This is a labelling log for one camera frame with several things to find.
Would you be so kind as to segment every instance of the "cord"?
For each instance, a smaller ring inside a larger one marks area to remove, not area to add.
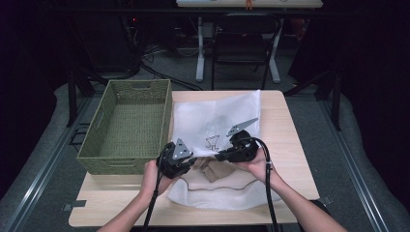
[[[156,185],[155,185],[155,190],[153,192],[153,196],[152,196],[151,201],[150,201],[150,205],[148,207],[147,216],[146,216],[145,221],[144,221],[144,227],[143,227],[143,230],[142,230],[144,232],[146,232],[148,230],[148,224],[150,222],[151,214],[153,213],[155,202],[157,200],[158,193],[159,193],[158,188],[160,187],[160,182],[161,182],[161,179],[162,179],[162,173],[161,173],[162,157],[163,157],[163,151],[161,152],[160,157],[159,157],[160,160],[159,160],[159,163],[158,163],[157,182],[156,182]]]
[[[255,140],[258,142],[263,150],[263,153],[265,154],[265,159],[266,159],[266,178],[265,178],[265,187],[266,187],[266,196],[268,200],[268,206],[269,206],[269,211],[271,213],[271,220],[272,224],[274,226],[274,231],[278,232],[278,222],[277,222],[277,216],[275,215],[275,209],[274,209],[274,203],[272,202],[272,194],[271,194],[271,170],[272,170],[272,161],[271,161],[271,155],[269,154],[268,146],[259,138],[256,137],[246,137],[246,138],[241,138],[241,140]]]
[[[142,56],[142,58],[146,60],[148,63],[154,63],[154,54],[165,51],[165,49],[158,50],[159,48],[161,48],[159,45],[147,45],[147,48],[145,48],[144,55]]]
[[[189,49],[194,49],[195,51],[194,51],[193,53],[191,53],[191,54],[185,54],[184,52],[182,52],[182,50],[189,50]],[[178,51],[178,53],[179,53],[180,55],[182,55],[182,56],[190,57],[190,56],[192,56],[192,55],[198,53],[199,48],[198,48],[198,47],[193,47],[193,48],[187,48],[187,47],[186,47],[186,48],[178,48],[178,47],[177,47],[177,51]]]
[[[180,85],[184,88],[194,90],[194,91],[198,91],[198,90],[202,91],[203,90],[201,87],[199,87],[197,85],[194,85],[194,84],[188,83],[186,81],[179,80],[179,79],[176,79],[174,77],[171,77],[169,75],[157,72],[157,71],[153,70],[151,67],[145,65],[144,63],[141,64],[141,68],[144,69],[145,71],[149,72],[149,73],[154,74],[155,76],[158,76],[158,77],[162,78],[162,79],[170,79],[172,83]]]

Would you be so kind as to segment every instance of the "forearm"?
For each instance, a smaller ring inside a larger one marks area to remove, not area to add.
[[[130,231],[142,213],[148,208],[151,198],[138,194],[115,218],[99,231]]]
[[[305,231],[346,231],[326,212],[288,186],[279,175],[271,176],[271,189],[281,197]]]

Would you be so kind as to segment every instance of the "wooden table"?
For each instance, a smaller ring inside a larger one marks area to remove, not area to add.
[[[217,100],[247,91],[178,91],[174,102]],[[284,96],[280,91],[261,91],[261,139],[269,147],[273,163],[280,176],[307,199],[319,194],[308,167],[304,151],[295,130]],[[70,225],[74,227],[102,226],[115,217],[137,194],[142,176],[86,174],[77,200],[86,200],[84,207],[73,208]],[[296,222],[282,202],[274,202],[278,223]],[[135,225],[144,223],[145,214]],[[157,199],[152,214],[152,226],[270,224],[268,205],[245,211],[200,210],[171,202],[166,192]]]

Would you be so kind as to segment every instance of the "black curtain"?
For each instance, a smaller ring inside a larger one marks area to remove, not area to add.
[[[332,7],[334,1],[324,1]],[[372,1],[354,20],[313,19],[289,71],[300,82],[341,59],[341,92],[351,101],[366,154],[410,212],[410,3]],[[349,30],[353,43],[343,50]]]
[[[35,1],[0,7],[0,196],[8,190],[53,114],[67,81]]]

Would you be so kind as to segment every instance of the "desk leg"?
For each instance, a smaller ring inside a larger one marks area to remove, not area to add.
[[[281,34],[281,27],[280,27],[280,30],[278,32],[277,37],[275,38],[274,49],[272,50],[271,60],[269,62],[269,69],[271,70],[271,76],[272,76],[272,79],[274,80],[274,83],[276,83],[276,84],[280,83],[280,76],[279,76],[279,72],[278,72],[278,67],[277,67],[277,63],[275,61],[275,54],[277,53],[280,34]]]
[[[332,99],[332,122],[334,123],[336,129],[340,131],[340,125],[338,123],[338,114],[340,106],[340,82],[341,77],[339,72],[325,71],[311,80],[305,81],[300,85],[293,87],[292,89],[284,92],[283,94],[286,97],[292,96],[299,91],[307,88],[310,84],[316,83],[319,80],[325,79],[324,84],[319,85],[314,94],[317,101],[325,101],[331,91],[333,90],[333,99]]]
[[[204,38],[202,34],[202,17],[198,18],[198,64],[196,65],[196,81],[204,80],[205,58],[204,58]]]

